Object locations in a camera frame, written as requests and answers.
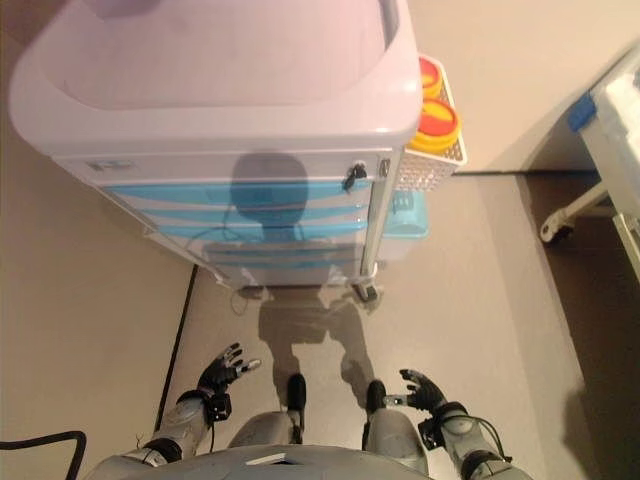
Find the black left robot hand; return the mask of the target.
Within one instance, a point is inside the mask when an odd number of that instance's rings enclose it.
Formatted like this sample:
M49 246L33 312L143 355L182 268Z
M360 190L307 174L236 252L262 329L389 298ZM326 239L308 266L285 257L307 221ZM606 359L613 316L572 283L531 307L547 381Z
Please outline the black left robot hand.
M209 397L223 395L232 383L262 365L260 359L244 360L242 354L243 349L238 342L226 347L204 369L198 380L197 390Z

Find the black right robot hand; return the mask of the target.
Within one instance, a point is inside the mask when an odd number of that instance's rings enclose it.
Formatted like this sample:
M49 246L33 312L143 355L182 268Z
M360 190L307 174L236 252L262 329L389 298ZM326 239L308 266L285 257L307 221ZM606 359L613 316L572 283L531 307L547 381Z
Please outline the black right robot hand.
M385 395L383 401L386 406L410 407L432 414L446 403L441 389L425 374L413 369L401 369L399 373L408 382L408 393Z

